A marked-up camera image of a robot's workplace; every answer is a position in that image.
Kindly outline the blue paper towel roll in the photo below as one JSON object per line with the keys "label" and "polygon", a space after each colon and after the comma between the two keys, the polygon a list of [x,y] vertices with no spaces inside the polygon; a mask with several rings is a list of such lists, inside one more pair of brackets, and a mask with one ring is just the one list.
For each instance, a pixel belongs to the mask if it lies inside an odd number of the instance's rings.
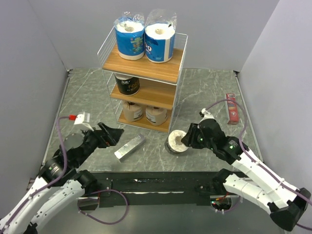
{"label": "blue paper towel roll", "polygon": [[141,13],[124,12],[114,22],[117,49],[120,57],[138,60],[144,55],[145,19]]}
{"label": "blue paper towel roll", "polygon": [[177,15],[165,9],[152,10],[145,22],[145,55],[154,63],[168,62],[173,56]]}

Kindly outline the black paper towel roll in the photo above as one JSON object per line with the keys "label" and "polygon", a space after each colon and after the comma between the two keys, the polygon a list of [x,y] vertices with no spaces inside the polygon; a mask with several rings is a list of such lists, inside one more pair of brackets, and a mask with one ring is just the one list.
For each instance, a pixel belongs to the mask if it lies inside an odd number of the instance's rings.
{"label": "black paper towel roll", "polygon": [[118,73],[114,73],[114,76],[117,83],[117,88],[121,94],[131,96],[139,91],[139,78]]}
{"label": "black paper towel roll", "polygon": [[165,140],[164,146],[165,149],[170,154],[181,154],[186,152],[189,147],[185,146],[182,143],[182,139],[186,136],[186,132],[183,130],[173,130],[170,132],[168,137]]}

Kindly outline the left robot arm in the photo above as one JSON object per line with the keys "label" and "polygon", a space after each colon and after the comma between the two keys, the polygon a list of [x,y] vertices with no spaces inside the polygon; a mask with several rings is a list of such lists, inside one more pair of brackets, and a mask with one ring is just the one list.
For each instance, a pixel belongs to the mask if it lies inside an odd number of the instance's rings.
{"label": "left robot arm", "polygon": [[95,149],[116,146],[124,132],[102,122],[98,126],[60,142],[59,150],[46,161],[25,196],[0,220],[2,234],[35,233],[72,200],[96,192],[95,176],[78,169]]}

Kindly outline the brown paper roll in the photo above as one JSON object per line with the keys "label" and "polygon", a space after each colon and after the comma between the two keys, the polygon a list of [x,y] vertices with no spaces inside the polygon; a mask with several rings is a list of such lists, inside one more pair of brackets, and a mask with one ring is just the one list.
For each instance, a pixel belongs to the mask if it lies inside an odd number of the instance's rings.
{"label": "brown paper roll", "polygon": [[123,101],[122,108],[128,122],[138,121],[143,117],[143,108],[134,102]]}
{"label": "brown paper roll", "polygon": [[154,126],[159,126],[167,120],[166,109],[147,106],[145,112],[147,120]]}

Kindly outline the brown paper roll front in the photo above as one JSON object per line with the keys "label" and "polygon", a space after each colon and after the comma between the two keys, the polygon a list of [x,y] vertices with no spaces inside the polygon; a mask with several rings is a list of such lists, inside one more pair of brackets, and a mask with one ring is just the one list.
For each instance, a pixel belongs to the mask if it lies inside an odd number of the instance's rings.
{"label": "brown paper roll front", "polygon": [[134,102],[123,101],[122,108],[128,122],[138,121],[143,117],[143,108]]}

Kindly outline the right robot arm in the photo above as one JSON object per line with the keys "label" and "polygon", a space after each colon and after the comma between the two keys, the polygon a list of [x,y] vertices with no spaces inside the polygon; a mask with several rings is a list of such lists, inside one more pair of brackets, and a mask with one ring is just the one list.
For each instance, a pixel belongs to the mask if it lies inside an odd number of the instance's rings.
{"label": "right robot arm", "polygon": [[194,149],[207,148],[221,160],[241,171],[251,182],[235,173],[222,169],[214,178],[213,189],[218,194],[237,194],[265,210],[272,221],[285,231],[298,224],[308,204],[311,193],[297,188],[278,176],[241,140],[226,136],[217,121],[204,119],[191,123],[182,143]]}

